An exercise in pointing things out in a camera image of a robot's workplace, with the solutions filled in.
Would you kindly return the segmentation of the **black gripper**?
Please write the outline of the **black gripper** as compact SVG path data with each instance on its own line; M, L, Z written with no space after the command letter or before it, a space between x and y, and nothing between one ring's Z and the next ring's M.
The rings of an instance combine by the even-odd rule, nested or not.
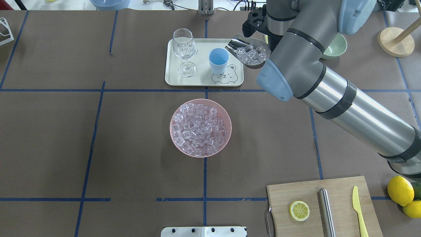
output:
M269 30L265 21L266 15L266 8L257 8L249 12L247 20L243 23L243 35L246 38L250 38L256 31L268 35Z

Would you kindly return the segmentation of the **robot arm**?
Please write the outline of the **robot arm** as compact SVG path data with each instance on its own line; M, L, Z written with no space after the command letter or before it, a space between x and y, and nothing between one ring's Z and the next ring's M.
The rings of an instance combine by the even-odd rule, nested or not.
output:
M268 37L281 36L257 76L275 98L301 100L382 156L396 173L420 181L420 131L320 62L338 33L352 35L375 0L268 0Z

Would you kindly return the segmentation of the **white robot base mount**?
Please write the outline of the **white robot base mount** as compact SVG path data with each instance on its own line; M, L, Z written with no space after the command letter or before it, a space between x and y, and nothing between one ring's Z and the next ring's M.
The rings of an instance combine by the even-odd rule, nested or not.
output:
M248 233L242 226L190 226L165 227L161 237L247 237Z

